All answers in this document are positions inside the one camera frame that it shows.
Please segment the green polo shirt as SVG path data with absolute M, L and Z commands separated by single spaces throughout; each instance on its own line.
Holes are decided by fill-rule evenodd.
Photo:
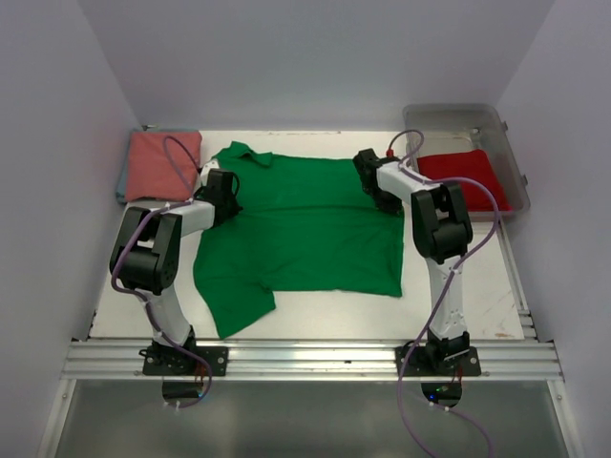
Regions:
M 277 292 L 402 295 L 404 216 L 378 210 L 349 159 L 257 153 L 216 161 L 240 181 L 240 213 L 204 231 L 193 279 L 220 338 L 272 312 Z

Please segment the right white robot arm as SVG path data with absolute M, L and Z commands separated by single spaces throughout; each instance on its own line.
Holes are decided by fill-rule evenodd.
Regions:
M 364 192 L 378 210 L 397 214 L 407 203 L 416 251 L 425 260 L 432 294 L 431 322 L 421 350 L 430 371 L 447 374 L 470 350 L 463 303 L 462 267 L 473 228 L 460 184 L 434 183 L 394 156 L 362 150 L 353 158 Z

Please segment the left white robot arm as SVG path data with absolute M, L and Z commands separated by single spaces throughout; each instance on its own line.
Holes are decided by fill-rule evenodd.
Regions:
M 137 298 L 153 329 L 153 341 L 168 347 L 164 361 L 180 375 L 199 361 L 192 325 L 186 320 L 174 286 L 184 237 L 216 228 L 242 210 L 238 176 L 211 170 L 206 182 L 183 202 L 159 208 L 132 206 L 123 216 L 109 268 L 111 286 Z

